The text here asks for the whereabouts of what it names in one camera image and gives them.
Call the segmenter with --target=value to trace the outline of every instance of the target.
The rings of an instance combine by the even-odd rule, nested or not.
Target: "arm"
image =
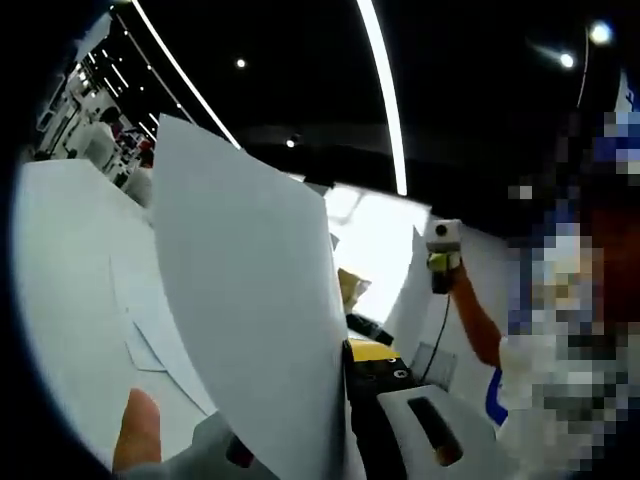
[[[486,365],[500,368],[499,346],[502,335],[480,306],[464,264],[454,271],[451,296],[458,308],[471,348],[478,359]]]

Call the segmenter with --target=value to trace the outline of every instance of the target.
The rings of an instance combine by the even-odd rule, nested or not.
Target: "black cable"
[[[440,333],[438,334],[438,339],[436,340],[436,344],[433,346],[433,352],[431,352],[431,358],[429,359],[429,363],[427,364],[427,368],[422,374],[422,378],[420,379],[420,383],[424,383],[424,379],[429,373],[429,369],[431,368],[431,364],[433,363],[433,359],[436,357],[436,352],[438,351],[438,346],[440,345],[440,339],[442,338],[442,332],[444,332],[444,327],[447,325],[447,318],[449,318],[449,305],[451,304],[451,295],[447,295],[447,307],[444,311],[444,320],[442,321],[442,327],[440,327]]]

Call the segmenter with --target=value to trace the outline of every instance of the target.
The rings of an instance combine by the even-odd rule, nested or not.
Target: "white table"
[[[109,254],[154,247],[144,210],[88,160],[23,167],[14,265],[34,359],[67,421],[111,464],[129,389],[161,412],[162,455],[190,445],[205,416],[167,373],[138,371],[117,321]]]

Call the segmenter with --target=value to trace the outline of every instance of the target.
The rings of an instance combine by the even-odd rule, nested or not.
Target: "ceiling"
[[[249,153],[317,182],[395,193],[385,105],[356,0],[140,3]],[[632,75],[637,71],[626,60],[636,53],[626,50],[635,40],[627,32],[637,28],[626,11],[584,2],[472,3],[374,1],[398,100],[408,196],[508,235],[514,222],[496,215],[511,208],[507,187],[543,168],[565,131],[567,114],[576,110],[585,25],[608,20],[616,43],[589,55],[583,111],[613,108],[621,63]],[[118,5],[111,15],[111,34],[94,51],[95,73],[121,86],[109,64],[117,65],[129,84],[118,98],[124,113],[151,127],[149,113],[185,118],[186,111],[222,136],[134,6]],[[182,110],[147,69],[132,37]],[[571,52],[575,68],[561,68],[535,46]],[[240,58],[244,69],[236,67]],[[287,148],[293,135],[299,142]]]

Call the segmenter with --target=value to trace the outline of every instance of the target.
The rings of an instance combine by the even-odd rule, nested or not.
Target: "fingers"
[[[113,454],[113,471],[121,472],[142,463],[159,463],[161,451],[160,410],[149,395],[132,388]]]

